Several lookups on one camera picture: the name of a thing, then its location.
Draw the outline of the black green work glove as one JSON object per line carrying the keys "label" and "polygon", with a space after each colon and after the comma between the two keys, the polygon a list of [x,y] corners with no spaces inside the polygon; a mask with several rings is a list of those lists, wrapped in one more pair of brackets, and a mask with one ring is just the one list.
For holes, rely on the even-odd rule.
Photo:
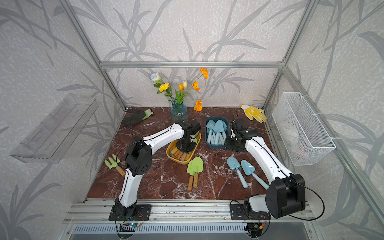
{"label": "black green work glove", "polygon": [[127,109],[127,113],[130,113],[132,115],[129,118],[122,121],[122,124],[121,124],[122,128],[132,127],[154,114],[151,108],[145,111],[136,110],[136,109]]}

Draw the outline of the clear plastic wall shelf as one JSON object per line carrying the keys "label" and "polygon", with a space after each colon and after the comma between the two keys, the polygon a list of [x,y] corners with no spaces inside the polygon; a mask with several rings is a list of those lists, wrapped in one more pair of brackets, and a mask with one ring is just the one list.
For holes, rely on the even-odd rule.
{"label": "clear plastic wall shelf", "polygon": [[98,107],[95,98],[67,95],[10,156],[23,163],[59,163]]}

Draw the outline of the blue plastic shovel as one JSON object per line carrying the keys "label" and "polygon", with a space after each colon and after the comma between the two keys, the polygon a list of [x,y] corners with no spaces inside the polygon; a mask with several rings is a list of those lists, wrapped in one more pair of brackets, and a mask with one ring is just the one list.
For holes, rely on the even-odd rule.
{"label": "blue plastic shovel", "polygon": [[249,186],[248,186],[245,178],[243,177],[243,175],[242,175],[242,173],[240,171],[241,165],[240,165],[239,161],[236,158],[234,158],[234,157],[229,157],[227,159],[227,164],[228,164],[228,166],[229,166],[229,168],[231,170],[235,170],[236,171],[236,173],[238,174],[238,177],[239,177],[239,179],[240,179],[240,181],[242,183],[243,188],[247,189]]}
{"label": "blue plastic shovel", "polygon": [[270,186],[264,182],[259,176],[257,176],[255,174],[255,167],[253,165],[251,165],[248,161],[246,160],[242,160],[241,161],[241,166],[243,168],[243,171],[244,173],[247,175],[247,176],[253,176],[257,182],[266,190],[268,190],[270,188]]}
{"label": "blue plastic shovel", "polygon": [[225,122],[223,122],[222,120],[216,121],[214,128],[213,128],[213,133],[214,133],[213,144],[214,145],[224,145],[225,144],[225,140],[227,137],[226,130],[227,130],[227,125]]}

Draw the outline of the yellow storage box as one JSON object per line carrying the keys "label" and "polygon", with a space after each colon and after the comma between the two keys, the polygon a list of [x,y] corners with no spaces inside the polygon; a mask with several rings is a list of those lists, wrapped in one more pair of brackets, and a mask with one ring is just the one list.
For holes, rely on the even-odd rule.
{"label": "yellow storage box", "polygon": [[180,151],[176,146],[178,143],[178,140],[175,140],[169,144],[166,154],[172,161],[179,163],[181,165],[187,165],[193,159],[193,155],[201,141],[201,138],[202,138],[202,134],[200,132],[194,135],[194,139],[191,139],[191,143],[195,143],[195,147],[189,153],[184,153]]}

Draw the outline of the yellow dotted work glove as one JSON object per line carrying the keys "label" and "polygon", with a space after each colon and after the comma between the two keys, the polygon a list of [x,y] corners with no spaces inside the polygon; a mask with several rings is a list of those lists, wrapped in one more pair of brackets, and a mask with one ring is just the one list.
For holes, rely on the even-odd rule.
{"label": "yellow dotted work glove", "polygon": [[244,110],[245,115],[250,121],[256,120],[259,123],[263,123],[267,120],[264,110],[248,105],[241,105],[240,108]]}

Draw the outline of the dark teal storage box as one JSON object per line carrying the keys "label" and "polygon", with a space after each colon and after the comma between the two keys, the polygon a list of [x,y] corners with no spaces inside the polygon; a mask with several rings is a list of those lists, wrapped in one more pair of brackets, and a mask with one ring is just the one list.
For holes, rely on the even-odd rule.
{"label": "dark teal storage box", "polygon": [[[224,118],[224,117],[208,117],[208,118],[206,119],[206,125],[207,125],[207,123],[208,123],[209,120],[213,120],[214,122],[216,122],[216,121],[218,121],[218,120],[222,120],[223,122],[225,122],[226,125],[227,125],[227,130],[226,130],[227,137],[230,136],[230,132],[229,132],[229,121],[228,121],[226,118]],[[205,127],[205,132],[206,132],[206,133],[205,133],[205,141],[206,141],[206,144],[207,144],[207,137],[208,137],[207,127]],[[209,148],[211,148],[211,149],[224,149],[224,148],[225,148],[225,145],[214,145],[214,144],[213,144],[213,140],[214,140],[213,135],[212,135],[212,142],[211,142],[211,144],[207,144],[207,146],[208,146]]]}

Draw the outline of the light green shovel wooden handle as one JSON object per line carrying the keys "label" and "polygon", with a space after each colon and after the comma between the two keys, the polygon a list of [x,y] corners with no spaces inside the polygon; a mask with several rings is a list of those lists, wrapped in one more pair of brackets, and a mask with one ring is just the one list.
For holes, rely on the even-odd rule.
{"label": "light green shovel wooden handle", "polygon": [[188,164],[188,168],[187,168],[187,173],[190,175],[190,178],[189,178],[189,183],[188,183],[188,189],[187,189],[187,192],[191,192],[192,191],[192,188],[193,188],[193,181],[194,181],[194,175],[195,175],[195,172],[193,170],[193,167],[192,167],[192,162],[189,162]]}

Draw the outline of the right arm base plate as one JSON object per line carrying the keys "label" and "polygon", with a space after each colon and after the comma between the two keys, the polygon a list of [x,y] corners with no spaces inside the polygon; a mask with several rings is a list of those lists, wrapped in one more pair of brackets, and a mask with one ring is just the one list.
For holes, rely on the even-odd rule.
{"label": "right arm base plate", "polygon": [[269,221],[271,219],[270,213],[253,211],[249,202],[247,201],[241,204],[237,200],[232,200],[229,206],[230,206],[231,220],[233,221],[240,221],[240,220]]}

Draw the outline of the glass flower vase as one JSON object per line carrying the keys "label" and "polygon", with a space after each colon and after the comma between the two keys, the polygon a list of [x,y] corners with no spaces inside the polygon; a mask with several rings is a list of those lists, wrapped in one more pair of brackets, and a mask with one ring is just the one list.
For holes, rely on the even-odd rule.
{"label": "glass flower vase", "polygon": [[171,116],[174,123],[179,121],[188,121],[188,109],[184,103],[172,103]]}

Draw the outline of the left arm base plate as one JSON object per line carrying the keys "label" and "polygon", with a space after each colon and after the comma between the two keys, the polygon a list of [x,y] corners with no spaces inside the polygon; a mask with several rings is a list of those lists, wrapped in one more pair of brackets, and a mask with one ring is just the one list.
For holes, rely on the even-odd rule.
{"label": "left arm base plate", "polygon": [[109,221],[148,221],[151,214],[152,205],[133,205],[125,208],[121,205],[113,205],[110,212]]}

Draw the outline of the green pointed shovel yellow handle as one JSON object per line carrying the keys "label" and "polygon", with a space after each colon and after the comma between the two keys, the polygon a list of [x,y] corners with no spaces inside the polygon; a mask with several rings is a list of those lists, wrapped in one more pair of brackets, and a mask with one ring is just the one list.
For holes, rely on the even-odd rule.
{"label": "green pointed shovel yellow handle", "polygon": [[179,154],[179,149],[177,147],[174,147],[170,153],[169,153],[169,156],[172,157],[172,158],[176,158]]}

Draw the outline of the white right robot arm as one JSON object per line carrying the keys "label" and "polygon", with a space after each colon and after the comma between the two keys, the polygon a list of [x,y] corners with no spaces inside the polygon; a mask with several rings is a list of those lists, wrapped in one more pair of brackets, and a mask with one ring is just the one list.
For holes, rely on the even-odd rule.
{"label": "white right robot arm", "polygon": [[269,189],[265,195],[248,198],[252,211],[270,213],[278,219],[305,210],[304,178],[287,169],[269,149],[262,134],[247,128],[243,119],[231,121],[231,132],[226,137],[225,148],[250,153],[268,179]]}

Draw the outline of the artificial flower bouquet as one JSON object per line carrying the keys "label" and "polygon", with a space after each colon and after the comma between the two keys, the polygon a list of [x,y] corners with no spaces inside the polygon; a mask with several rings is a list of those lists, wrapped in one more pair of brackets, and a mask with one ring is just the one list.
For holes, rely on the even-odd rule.
{"label": "artificial flower bouquet", "polygon": [[200,90],[198,80],[201,77],[204,77],[206,80],[208,79],[209,71],[203,68],[200,68],[200,71],[201,74],[197,77],[196,80],[192,81],[190,84],[187,81],[183,81],[178,85],[176,90],[172,89],[170,83],[164,82],[159,73],[151,74],[150,79],[153,86],[157,88],[157,94],[164,94],[167,100],[171,102],[172,107],[175,108],[175,111],[180,111],[182,107],[185,107],[184,100],[190,94],[190,91]]}

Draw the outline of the blue shovel pair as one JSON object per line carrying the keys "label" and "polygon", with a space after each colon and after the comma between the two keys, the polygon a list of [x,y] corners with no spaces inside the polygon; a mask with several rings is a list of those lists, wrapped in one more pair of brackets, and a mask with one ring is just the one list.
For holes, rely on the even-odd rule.
{"label": "blue shovel pair", "polygon": [[206,125],[208,131],[207,144],[211,144],[212,142],[213,128],[215,124],[216,123],[213,120],[209,120]]}

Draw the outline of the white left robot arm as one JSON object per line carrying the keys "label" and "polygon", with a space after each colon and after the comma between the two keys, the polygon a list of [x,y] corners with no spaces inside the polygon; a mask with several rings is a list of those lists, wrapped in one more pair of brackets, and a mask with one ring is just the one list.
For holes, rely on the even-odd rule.
{"label": "white left robot arm", "polygon": [[153,135],[135,137],[126,152],[126,175],[116,205],[130,208],[136,204],[142,177],[151,168],[152,155],[157,150],[177,141],[179,149],[189,153],[196,146],[191,139],[200,130],[201,124],[197,120],[178,121]]}

